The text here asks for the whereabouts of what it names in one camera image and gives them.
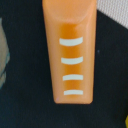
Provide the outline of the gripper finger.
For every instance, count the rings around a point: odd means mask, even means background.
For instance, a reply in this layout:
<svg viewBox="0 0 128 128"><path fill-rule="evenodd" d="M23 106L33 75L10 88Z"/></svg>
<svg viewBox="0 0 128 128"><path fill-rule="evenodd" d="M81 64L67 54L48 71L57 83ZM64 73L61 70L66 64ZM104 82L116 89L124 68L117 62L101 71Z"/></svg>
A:
<svg viewBox="0 0 128 128"><path fill-rule="evenodd" d="M0 18L0 89L6 80L6 65L10 60L9 48L6 36L2 27L2 19Z"/></svg>

